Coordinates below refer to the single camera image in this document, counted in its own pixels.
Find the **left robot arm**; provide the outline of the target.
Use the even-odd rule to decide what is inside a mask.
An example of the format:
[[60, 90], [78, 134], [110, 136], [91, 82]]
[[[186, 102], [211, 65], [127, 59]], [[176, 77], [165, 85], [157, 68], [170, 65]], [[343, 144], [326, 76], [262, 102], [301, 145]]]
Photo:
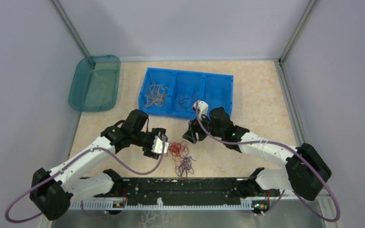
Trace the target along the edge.
[[35, 171], [30, 200], [42, 215], [53, 221], [63, 216], [72, 203], [100, 194], [119, 196], [124, 187], [115, 171], [106, 170], [87, 179], [83, 175], [110, 157], [132, 173], [148, 175], [154, 172], [155, 168], [147, 172], [135, 171], [116, 156], [131, 145], [142, 148], [144, 156], [157, 160], [167, 152], [169, 143], [166, 129], [143, 131], [148, 120], [147, 113], [134, 109], [125, 120], [105, 128], [92, 143], [69, 160], [49, 170], [40, 168]]

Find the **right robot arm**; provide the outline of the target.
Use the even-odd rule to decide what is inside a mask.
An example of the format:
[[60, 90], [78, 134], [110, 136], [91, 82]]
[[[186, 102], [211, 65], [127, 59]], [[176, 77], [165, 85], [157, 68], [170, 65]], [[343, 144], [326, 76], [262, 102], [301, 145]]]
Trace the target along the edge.
[[249, 191], [255, 196], [266, 190], [291, 190], [298, 196], [313, 201], [326, 186], [332, 176], [324, 160], [316, 149], [308, 144], [289, 146], [256, 135], [247, 128], [235, 125], [224, 108], [218, 107], [205, 113], [208, 107], [199, 102], [193, 105], [195, 119], [189, 121], [189, 127], [183, 138], [197, 143], [210, 137], [227, 148], [242, 154], [260, 157], [279, 169], [258, 168], [249, 182]]

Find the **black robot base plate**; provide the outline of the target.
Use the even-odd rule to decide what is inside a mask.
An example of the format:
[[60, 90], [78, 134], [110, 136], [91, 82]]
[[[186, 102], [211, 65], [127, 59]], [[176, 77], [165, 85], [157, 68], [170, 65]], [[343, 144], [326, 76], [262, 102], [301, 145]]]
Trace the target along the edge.
[[124, 178], [97, 198], [120, 198], [126, 209], [250, 210], [269, 209], [280, 190], [262, 190], [248, 178]]

